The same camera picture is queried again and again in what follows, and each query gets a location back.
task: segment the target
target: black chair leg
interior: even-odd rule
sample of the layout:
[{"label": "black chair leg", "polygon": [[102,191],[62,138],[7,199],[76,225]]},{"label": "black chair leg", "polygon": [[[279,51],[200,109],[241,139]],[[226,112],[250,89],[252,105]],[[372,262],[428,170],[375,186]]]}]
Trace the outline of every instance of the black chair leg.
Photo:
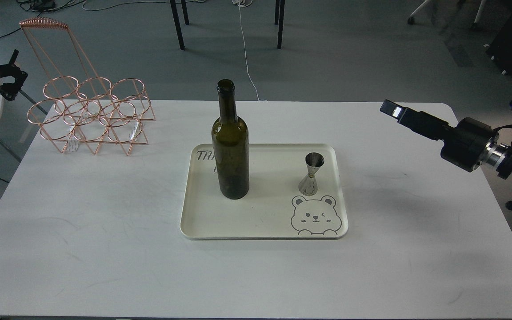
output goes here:
[{"label": "black chair leg", "polygon": [[183,8],[183,18],[185,18],[185,24],[189,25],[189,14],[187,14],[187,1],[181,0],[181,7]]},{"label": "black chair leg", "polygon": [[185,50],[185,43],[183,42],[183,34],[181,33],[181,23],[179,22],[179,14],[177,13],[177,4],[175,0],[170,0],[171,11],[173,12],[173,22],[175,22],[175,31],[177,32],[177,39],[179,39],[179,48]]},{"label": "black chair leg", "polygon": [[276,0],[276,14],[274,15],[274,24],[278,25],[278,14],[280,12],[280,0]]},{"label": "black chair leg", "polygon": [[282,35],[284,31],[284,7],[286,5],[286,0],[280,1],[280,12],[279,12],[279,27],[278,27],[278,49],[282,48]]}]

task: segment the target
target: white cable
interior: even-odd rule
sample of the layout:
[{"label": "white cable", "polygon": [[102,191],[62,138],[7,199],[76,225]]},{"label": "white cable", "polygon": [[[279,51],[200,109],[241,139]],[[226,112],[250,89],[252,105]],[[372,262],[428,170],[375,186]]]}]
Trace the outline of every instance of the white cable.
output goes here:
[{"label": "white cable", "polygon": [[246,0],[232,0],[232,3],[241,8],[246,8],[252,4],[252,1],[253,0],[248,0],[248,2]]},{"label": "white cable", "polygon": [[242,42],[244,43],[244,61],[246,62],[246,74],[248,75],[248,79],[250,79],[250,82],[252,83],[252,86],[254,87],[254,90],[256,91],[256,99],[258,101],[268,101],[264,99],[260,99],[260,96],[258,95],[258,89],[256,89],[256,85],[254,84],[254,81],[252,81],[252,77],[250,76],[250,72],[248,71],[248,54],[246,54],[246,39],[244,38],[244,29],[242,29],[242,13],[240,12],[240,8],[243,8],[242,6],[238,5],[238,15],[240,16],[240,32],[242,32]]}]

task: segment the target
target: jigger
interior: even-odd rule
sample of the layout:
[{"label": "jigger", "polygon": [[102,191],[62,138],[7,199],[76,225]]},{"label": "jigger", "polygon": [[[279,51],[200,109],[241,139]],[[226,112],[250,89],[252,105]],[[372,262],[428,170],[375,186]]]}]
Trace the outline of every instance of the jigger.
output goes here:
[{"label": "jigger", "polygon": [[315,173],[323,164],[325,160],[323,156],[317,152],[311,152],[305,156],[305,164],[307,164],[307,175],[297,186],[299,192],[303,195],[314,195],[317,193],[317,181],[315,181]]}]

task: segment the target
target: bear cartoon print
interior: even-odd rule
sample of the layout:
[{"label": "bear cartoon print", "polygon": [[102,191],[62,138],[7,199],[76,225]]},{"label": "bear cartoon print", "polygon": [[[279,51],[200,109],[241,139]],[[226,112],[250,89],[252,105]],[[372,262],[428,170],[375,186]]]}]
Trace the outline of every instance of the bear cartoon print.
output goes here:
[{"label": "bear cartoon print", "polygon": [[291,225],[298,235],[337,235],[341,218],[335,210],[335,198],[325,195],[321,199],[307,200],[297,195],[292,199]]}]

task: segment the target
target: dark green glass bottle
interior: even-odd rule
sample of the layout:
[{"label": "dark green glass bottle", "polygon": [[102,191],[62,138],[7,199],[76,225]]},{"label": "dark green glass bottle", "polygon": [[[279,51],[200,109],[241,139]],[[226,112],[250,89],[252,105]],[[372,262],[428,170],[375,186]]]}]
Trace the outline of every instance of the dark green glass bottle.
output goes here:
[{"label": "dark green glass bottle", "polygon": [[222,194],[240,199],[248,193],[248,127],[236,115],[234,83],[222,79],[217,84],[220,118],[213,124],[211,136]]}]

